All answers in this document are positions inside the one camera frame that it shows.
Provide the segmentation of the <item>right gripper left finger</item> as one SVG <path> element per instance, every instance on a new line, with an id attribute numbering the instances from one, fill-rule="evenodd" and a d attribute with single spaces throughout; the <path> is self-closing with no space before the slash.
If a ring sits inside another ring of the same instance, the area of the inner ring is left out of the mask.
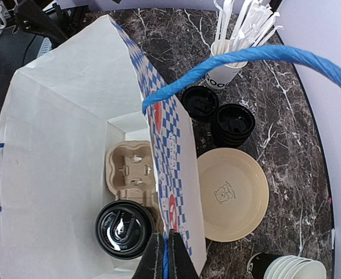
<path id="1" fill-rule="evenodd" d="M 162 234 L 156 232 L 150 236 L 132 279 L 162 279 L 164 275 L 163 259 L 164 238 Z"/>

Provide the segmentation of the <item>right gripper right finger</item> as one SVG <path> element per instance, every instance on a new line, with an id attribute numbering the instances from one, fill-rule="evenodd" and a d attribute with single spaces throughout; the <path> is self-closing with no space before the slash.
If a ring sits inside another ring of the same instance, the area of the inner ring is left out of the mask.
<path id="1" fill-rule="evenodd" d="M 205 254 L 189 255 L 180 233 L 175 230 L 168 232 L 167 278 L 200 278 L 205 263 Z"/>

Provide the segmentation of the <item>stack of paper cups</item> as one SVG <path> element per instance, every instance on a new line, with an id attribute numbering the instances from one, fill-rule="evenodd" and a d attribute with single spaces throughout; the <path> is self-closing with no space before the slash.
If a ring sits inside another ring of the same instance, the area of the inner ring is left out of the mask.
<path id="1" fill-rule="evenodd" d="M 257 253 L 247 263 L 251 278 L 327 278 L 325 266 L 317 261 L 295 255 Z"/>

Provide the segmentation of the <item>cardboard cup carrier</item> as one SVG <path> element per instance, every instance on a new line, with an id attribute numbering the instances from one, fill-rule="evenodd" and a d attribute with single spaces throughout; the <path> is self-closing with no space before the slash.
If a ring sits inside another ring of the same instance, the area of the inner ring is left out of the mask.
<path id="1" fill-rule="evenodd" d="M 164 232 L 149 141 L 122 141 L 105 158 L 106 185 L 116 200 L 134 201 L 152 215 L 155 231 Z"/>

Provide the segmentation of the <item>stack of black lids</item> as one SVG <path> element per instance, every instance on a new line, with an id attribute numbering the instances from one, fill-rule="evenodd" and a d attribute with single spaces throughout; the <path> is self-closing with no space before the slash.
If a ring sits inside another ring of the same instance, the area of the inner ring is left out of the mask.
<path id="1" fill-rule="evenodd" d="M 217 147 L 237 148 L 251 135 L 255 128 L 253 113 L 234 103 L 221 105 L 211 121 L 211 136 Z"/>

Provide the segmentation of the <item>blue checkered paper bag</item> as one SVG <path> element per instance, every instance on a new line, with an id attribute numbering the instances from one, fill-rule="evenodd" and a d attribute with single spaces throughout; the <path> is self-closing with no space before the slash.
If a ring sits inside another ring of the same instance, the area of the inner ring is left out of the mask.
<path id="1" fill-rule="evenodd" d="M 197 273 L 206 262 L 192 122 L 175 97 L 232 62 L 276 60 L 341 87 L 341 68 L 311 52 L 266 45 L 212 57 L 166 85 L 109 16 L 14 73 L 0 114 L 0 277 L 128 278 L 99 246 L 105 155 L 151 143 L 165 225 L 178 224 Z"/>

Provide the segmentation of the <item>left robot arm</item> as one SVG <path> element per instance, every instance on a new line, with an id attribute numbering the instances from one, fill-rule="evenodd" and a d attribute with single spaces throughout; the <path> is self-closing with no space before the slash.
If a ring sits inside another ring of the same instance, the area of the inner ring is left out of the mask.
<path id="1" fill-rule="evenodd" d="M 48 38 L 54 48 L 83 29 L 89 6 L 62 9 L 57 3 L 44 11 L 46 1 L 20 1 L 13 10 L 17 26 L 24 32 Z"/>

